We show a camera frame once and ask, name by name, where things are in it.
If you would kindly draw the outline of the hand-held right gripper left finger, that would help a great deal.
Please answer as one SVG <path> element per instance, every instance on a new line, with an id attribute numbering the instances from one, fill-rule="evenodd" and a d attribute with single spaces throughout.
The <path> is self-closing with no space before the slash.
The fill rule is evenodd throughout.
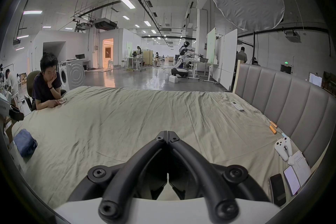
<path id="1" fill-rule="evenodd" d="M 127 222 L 133 198 L 157 200 L 167 184 L 163 134 L 161 131 L 125 163 L 90 168 L 69 202 L 102 198 L 98 215 L 104 222 Z"/>

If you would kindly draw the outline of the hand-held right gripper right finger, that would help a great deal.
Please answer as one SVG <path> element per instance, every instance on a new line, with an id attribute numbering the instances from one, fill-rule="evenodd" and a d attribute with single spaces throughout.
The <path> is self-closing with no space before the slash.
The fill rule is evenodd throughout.
<path id="1" fill-rule="evenodd" d="M 169 184 L 180 200 L 202 198 L 211 222 L 233 222 L 241 213 L 271 206 L 263 188 L 239 164 L 210 163 L 192 146 L 168 131 Z"/>

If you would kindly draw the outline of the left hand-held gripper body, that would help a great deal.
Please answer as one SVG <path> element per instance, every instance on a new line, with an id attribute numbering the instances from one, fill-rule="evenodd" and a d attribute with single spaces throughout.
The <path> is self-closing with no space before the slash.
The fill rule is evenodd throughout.
<path id="1" fill-rule="evenodd" d="M 23 121 L 24 119 L 24 114 L 13 106 L 2 93 L 0 93 L 0 114 L 4 119 L 10 118 L 15 121 Z"/>

